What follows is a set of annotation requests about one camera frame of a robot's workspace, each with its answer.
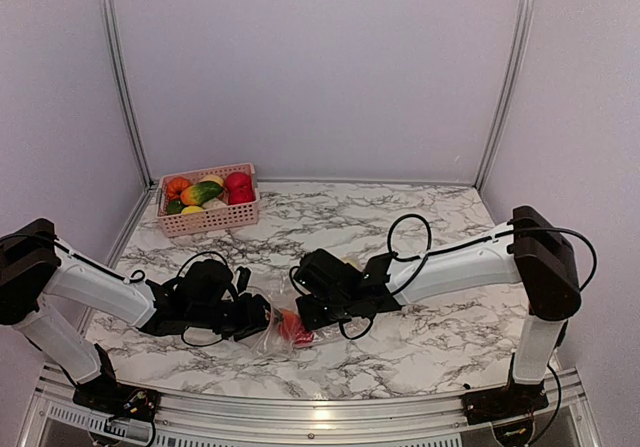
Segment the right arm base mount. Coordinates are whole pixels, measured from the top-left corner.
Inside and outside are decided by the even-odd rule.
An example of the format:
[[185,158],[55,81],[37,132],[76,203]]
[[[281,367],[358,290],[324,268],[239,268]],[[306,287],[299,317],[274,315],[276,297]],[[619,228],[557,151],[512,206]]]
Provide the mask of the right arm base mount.
[[543,381],[519,384],[513,379],[512,373],[509,373],[505,385],[468,391],[461,397],[461,402],[469,425],[531,415],[549,406]]

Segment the peach coloured fake fruit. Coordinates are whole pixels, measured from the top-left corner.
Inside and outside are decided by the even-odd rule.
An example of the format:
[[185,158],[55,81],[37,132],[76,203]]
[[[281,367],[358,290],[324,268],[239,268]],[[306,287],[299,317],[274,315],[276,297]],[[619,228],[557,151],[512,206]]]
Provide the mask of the peach coloured fake fruit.
[[213,182],[213,183],[216,183],[221,188],[224,187],[224,179],[217,175],[207,175],[199,180],[199,183],[204,183],[204,182]]

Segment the clear zip top bag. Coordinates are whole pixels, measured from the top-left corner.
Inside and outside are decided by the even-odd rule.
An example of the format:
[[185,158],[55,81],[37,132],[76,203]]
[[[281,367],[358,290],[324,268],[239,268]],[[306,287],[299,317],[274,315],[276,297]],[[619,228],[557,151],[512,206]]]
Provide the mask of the clear zip top bag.
[[266,311],[266,329],[241,341],[256,356],[290,354],[295,350],[347,341],[349,337],[363,333],[369,326],[367,319],[355,319],[344,327],[346,336],[342,335],[338,324],[310,331],[303,325],[295,305],[297,295],[292,289],[250,286],[248,292],[261,295],[270,305]]

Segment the yellow fake pear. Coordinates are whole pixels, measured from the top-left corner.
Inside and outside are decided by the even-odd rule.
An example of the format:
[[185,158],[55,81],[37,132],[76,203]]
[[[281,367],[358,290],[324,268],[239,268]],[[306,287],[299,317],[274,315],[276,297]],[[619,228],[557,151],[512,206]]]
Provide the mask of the yellow fake pear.
[[203,207],[197,206],[197,205],[191,205],[191,206],[184,207],[181,211],[181,214],[186,215],[186,214],[198,213],[203,211],[204,211]]

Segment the white fake cabbage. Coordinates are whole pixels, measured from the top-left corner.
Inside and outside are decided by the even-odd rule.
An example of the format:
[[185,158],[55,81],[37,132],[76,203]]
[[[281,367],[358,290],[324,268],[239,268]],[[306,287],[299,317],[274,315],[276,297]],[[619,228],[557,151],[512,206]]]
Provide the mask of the white fake cabbage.
[[201,207],[203,207],[205,210],[220,209],[220,208],[226,208],[227,204],[218,198],[214,198],[207,202],[204,202],[201,205]]

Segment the green red fake mango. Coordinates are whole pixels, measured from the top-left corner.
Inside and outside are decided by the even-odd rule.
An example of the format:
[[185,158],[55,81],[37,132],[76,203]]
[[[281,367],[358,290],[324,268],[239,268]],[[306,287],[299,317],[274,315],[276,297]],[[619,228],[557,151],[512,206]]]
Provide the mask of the green red fake mango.
[[213,182],[196,183],[182,192],[180,200],[186,206],[200,206],[204,202],[218,198],[224,189]]

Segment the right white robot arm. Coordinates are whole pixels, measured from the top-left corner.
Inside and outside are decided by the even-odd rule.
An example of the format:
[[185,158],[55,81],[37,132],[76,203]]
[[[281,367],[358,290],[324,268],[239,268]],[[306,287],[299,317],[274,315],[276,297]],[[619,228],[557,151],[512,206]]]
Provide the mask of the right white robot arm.
[[305,255],[289,274],[296,306],[309,331],[345,326],[431,297],[462,290],[520,284],[528,314],[495,405],[515,415],[534,398],[564,325],[582,305],[569,229],[552,226],[530,206],[514,209],[510,221],[467,241],[403,257],[393,250],[370,258],[363,269],[324,249]]

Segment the green fake vegetable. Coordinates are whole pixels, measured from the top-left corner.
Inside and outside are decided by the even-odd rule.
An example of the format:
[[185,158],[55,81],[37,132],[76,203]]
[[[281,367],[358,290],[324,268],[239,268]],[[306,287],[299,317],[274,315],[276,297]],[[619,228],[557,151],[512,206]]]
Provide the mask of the green fake vegetable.
[[177,215],[182,212],[185,208],[185,205],[179,199],[173,199],[168,202],[166,207],[167,215]]

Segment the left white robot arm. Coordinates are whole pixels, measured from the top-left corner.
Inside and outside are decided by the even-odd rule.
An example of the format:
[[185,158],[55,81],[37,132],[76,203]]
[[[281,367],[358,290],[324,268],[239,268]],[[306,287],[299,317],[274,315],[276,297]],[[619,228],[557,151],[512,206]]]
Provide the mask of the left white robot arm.
[[48,303],[59,297],[109,314],[150,336],[211,331],[240,341],[270,325],[272,307],[247,289],[247,270],[234,274],[222,256],[206,251],[164,283],[141,271],[124,276],[57,237],[37,219],[1,239],[1,323],[20,332],[54,360],[106,412],[125,405],[108,355],[89,343]]

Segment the orange red fake mango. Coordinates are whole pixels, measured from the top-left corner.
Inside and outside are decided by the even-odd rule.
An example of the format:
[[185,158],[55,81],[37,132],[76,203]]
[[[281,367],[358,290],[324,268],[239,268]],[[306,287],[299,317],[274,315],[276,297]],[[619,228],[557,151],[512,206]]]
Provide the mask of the orange red fake mango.
[[280,310],[278,333],[295,346],[308,345],[314,340],[314,333],[305,328],[299,315],[286,309]]

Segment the orange fake fruit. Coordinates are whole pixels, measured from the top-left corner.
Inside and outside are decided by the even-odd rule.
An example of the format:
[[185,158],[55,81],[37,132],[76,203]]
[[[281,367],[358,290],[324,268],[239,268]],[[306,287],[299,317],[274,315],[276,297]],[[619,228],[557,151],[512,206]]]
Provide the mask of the orange fake fruit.
[[182,192],[188,189],[191,185],[192,183],[182,176],[172,178],[167,183],[167,198],[170,201],[179,199]]

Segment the yellow fake lemon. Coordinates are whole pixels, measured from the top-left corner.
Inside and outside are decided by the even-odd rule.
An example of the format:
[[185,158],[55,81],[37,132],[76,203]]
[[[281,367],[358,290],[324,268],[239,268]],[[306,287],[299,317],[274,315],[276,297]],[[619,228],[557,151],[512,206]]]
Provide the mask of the yellow fake lemon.
[[342,258],[342,261],[345,264],[348,264],[348,265],[354,267],[357,270],[361,269],[361,266],[360,266],[359,262],[356,259],[344,257],[344,258]]

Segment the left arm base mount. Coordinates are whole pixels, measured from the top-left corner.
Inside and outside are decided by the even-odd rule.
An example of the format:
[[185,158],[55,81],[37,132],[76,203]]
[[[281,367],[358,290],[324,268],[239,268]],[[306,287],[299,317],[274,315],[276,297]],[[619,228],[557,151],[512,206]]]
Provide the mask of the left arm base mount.
[[98,344],[94,347],[100,361],[99,376],[86,383],[76,383],[73,402],[109,414],[111,419],[154,421],[159,392],[119,382],[107,352]]

